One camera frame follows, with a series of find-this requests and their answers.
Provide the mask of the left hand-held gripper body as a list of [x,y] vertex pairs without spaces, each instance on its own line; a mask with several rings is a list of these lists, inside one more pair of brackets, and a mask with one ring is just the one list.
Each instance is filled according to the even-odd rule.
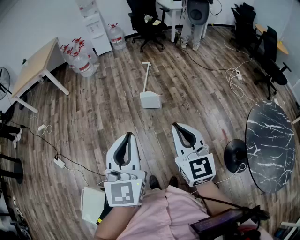
[[105,171],[105,194],[111,207],[134,207],[143,202],[147,173],[142,170]]

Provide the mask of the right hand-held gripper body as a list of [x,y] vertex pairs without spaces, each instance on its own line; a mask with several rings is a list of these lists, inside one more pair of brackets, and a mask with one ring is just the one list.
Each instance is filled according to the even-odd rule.
[[190,187],[212,181],[216,175],[213,154],[208,145],[184,156],[176,157],[179,172]]

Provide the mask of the white long-handled dustpan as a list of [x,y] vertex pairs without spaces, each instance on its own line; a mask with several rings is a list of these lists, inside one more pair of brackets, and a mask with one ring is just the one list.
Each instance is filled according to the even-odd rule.
[[146,91],[146,85],[148,80],[148,73],[151,64],[149,62],[142,62],[143,65],[147,65],[146,75],[144,79],[143,91],[140,93],[140,101],[144,109],[158,109],[162,107],[161,96],[152,91]]

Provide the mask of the person's right forearm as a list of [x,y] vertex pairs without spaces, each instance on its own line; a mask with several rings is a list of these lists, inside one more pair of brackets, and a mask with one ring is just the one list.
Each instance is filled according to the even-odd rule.
[[233,206],[225,203],[206,199],[211,198],[227,203],[232,203],[232,201],[225,194],[223,194],[221,190],[217,187],[217,185],[212,181],[197,185],[196,189],[198,191],[198,194],[205,198],[205,206],[210,216],[217,215],[229,208],[234,208]]

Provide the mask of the person's left forearm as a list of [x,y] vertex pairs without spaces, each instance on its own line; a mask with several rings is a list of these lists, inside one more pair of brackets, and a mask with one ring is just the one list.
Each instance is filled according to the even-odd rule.
[[94,240],[116,240],[139,207],[115,207],[97,226]]

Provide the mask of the person's left black shoe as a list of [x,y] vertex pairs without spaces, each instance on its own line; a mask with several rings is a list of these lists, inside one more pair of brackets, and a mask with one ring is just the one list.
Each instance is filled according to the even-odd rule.
[[154,189],[162,189],[159,182],[158,182],[158,179],[156,178],[155,175],[151,175],[150,178],[149,178],[149,185],[150,185],[150,188],[151,190],[154,190]]

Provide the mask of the person's pink shirt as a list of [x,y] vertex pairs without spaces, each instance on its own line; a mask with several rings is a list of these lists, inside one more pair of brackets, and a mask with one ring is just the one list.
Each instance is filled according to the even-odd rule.
[[173,186],[154,189],[117,240],[197,240],[189,225],[208,216],[192,194]]

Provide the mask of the black chest-mounted screen device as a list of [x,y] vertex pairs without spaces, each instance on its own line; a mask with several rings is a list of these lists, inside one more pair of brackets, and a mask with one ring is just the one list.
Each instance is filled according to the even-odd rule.
[[247,220],[256,219],[257,223],[268,220],[268,212],[260,206],[254,208],[238,207],[227,209],[215,216],[204,218],[189,227],[199,240],[260,240],[259,226],[242,226]]

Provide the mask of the black marble round table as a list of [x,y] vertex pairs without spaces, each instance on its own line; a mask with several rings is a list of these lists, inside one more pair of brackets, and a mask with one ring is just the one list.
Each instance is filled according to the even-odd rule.
[[231,140],[224,151],[227,170],[241,173],[248,169],[256,186],[265,193],[276,193],[288,183],[295,160],[292,124],[284,110],[269,100],[252,107],[245,139]]

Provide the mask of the black office chair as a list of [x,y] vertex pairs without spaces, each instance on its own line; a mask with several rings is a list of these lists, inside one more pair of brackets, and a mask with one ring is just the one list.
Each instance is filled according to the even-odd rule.
[[235,38],[230,38],[229,42],[234,41],[237,44],[237,51],[243,47],[249,49],[251,44],[258,42],[258,35],[253,28],[256,12],[253,6],[245,2],[239,6],[234,5],[235,7],[231,7],[231,10],[235,18],[235,30],[233,31]]
[[[163,43],[159,42],[158,38],[165,39],[164,31],[167,29],[167,25],[164,23],[164,17],[162,17],[161,20],[158,18],[156,0],[126,0],[126,2],[131,10],[128,16],[131,20],[132,29],[139,35],[133,38],[132,42],[134,43],[139,39],[144,40],[140,47],[140,52],[143,52],[143,48],[150,41],[160,45],[163,50],[165,47]],[[153,21],[146,23],[144,21],[144,15],[152,16]],[[155,20],[160,20],[161,23],[157,26],[152,25]]]
[[277,90],[273,83],[277,83],[281,86],[287,85],[288,80],[284,75],[284,71],[291,71],[291,69],[285,63],[283,64],[284,66],[282,68],[280,68],[276,64],[278,49],[277,45],[277,32],[273,28],[268,26],[267,30],[263,31],[262,34],[259,36],[258,42],[256,43],[254,49],[251,52],[251,56],[253,56],[259,62],[261,68],[266,73],[262,74],[263,78],[256,80],[254,84],[257,85],[258,83],[265,83],[267,85],[268,100],[270,100],[271,98],[271,88],[274,89],[274,94],[277,93]]

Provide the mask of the light wood desk white legs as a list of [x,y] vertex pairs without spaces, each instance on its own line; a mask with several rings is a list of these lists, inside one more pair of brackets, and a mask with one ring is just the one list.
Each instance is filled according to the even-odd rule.
[[55,70],[66,60],[63,58],[58,38],[52,39],[37,52],[35,52],[23,65],[19,73],[14,89],[12,91],[12,99],[22,104],[34,113],[38,110],[21,99],[21,95],[25,93],[32,85],[44,76],[54,83],[64,94],[69,95],[69,91],[54,77],[51,71]]

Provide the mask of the round light wood table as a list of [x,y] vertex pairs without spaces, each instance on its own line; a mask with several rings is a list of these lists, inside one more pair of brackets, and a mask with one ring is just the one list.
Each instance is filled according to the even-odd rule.
[[[255,28],[260,32],[260,33],[263,33],[263,32],[266,32],[267,29],[259,24],[255,24]],[[283,43],[281,41],[278,41],[277,42],[277,48],[278,50],[280,50],[282,53],[288,55],[289,52],[288,50],[286,49],[286,47],[283,45]]]

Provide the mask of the white water dispenser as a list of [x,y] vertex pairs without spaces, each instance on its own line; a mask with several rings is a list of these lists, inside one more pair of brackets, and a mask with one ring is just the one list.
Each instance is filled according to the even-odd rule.
[[91,43],[98,56],[112,51],[108,35],[102,23],[100,13],[84,18],[84,25],[89,32]]

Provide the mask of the grey office chair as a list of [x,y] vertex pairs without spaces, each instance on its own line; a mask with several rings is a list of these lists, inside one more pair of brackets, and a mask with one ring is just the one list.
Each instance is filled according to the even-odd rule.
[[210,3],[208,0],[187,0],[187,15],[195,26],[204,25],[209,17]]

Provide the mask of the black floor fan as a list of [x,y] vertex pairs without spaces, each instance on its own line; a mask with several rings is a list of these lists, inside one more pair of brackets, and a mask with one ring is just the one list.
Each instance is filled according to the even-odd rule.
[[11,94],[10,75],[6,68],[0,67],[0,100],[2,100],[8,93]]

